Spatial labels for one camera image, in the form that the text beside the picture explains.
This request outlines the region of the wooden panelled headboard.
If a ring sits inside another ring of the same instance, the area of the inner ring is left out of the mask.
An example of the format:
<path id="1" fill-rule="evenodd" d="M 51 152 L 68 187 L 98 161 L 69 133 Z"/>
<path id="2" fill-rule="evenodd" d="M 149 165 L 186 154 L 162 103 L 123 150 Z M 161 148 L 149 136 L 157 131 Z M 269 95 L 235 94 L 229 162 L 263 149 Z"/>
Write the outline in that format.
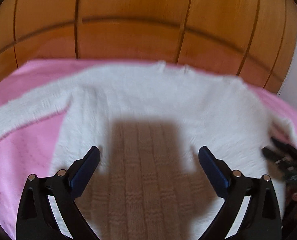
<path id="1" fill-rule="evenodd" d="M 31 59 L 141 59 L 276 93 L 296 40 L 293 0 L 0 0 L 0 82 Z"/>

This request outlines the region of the white knitted sweater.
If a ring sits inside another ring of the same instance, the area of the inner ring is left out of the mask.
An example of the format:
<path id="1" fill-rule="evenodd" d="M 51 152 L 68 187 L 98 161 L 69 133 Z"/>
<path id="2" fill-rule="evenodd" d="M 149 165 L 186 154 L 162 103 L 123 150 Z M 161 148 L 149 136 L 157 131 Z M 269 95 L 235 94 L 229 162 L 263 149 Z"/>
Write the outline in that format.
<path id="1" fill-rule="evenodd" d="M 164 62 L 89 67 L 3 104 L 0 140 L 59 114 L 47 174 L 36 175 L 97 146 L 99 166 L 76 204 L 101 239 L 198 239 L 222 205 L 199 165 L 202 146 L 246 176 L 271 175 L 283 206 L 285 183 L 261 148 L 271 135 L 297 146 L 297 112 L 238 77 Z"/>

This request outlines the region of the pink bedspread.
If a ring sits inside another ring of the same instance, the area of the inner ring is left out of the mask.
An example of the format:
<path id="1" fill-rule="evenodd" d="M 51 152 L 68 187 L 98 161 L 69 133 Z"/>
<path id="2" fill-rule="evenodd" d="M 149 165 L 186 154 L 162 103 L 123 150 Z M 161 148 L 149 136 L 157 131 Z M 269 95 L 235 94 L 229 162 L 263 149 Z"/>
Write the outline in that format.
<path id="1" fill-rule="evenodd" d="M 89 67 L 107 65 L 148 67 L 145 61 L 31 60 L 0 83 L 0 107 L 9 100 L 52 80 Z M 45 176 L 53 155 L 63 114 L 10 132 L 0 140 L 0 225 L 15 239 L 17 209 L 26 177 Z"/>

